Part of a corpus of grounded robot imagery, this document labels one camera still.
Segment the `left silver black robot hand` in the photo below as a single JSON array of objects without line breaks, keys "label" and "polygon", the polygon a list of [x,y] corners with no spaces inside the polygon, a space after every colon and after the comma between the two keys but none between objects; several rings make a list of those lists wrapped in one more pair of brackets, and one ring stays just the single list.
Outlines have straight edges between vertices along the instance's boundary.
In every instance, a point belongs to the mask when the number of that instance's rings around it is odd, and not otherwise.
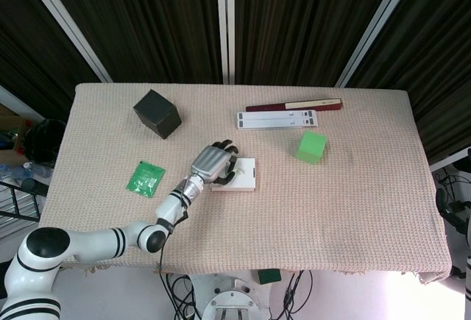
[{"label": "left silver black robot hand", "polygon": [[231,140],[215,142],[205,147],[191,164],[191,174],[205,184],[227,185],[236,173],[238,148]]}]

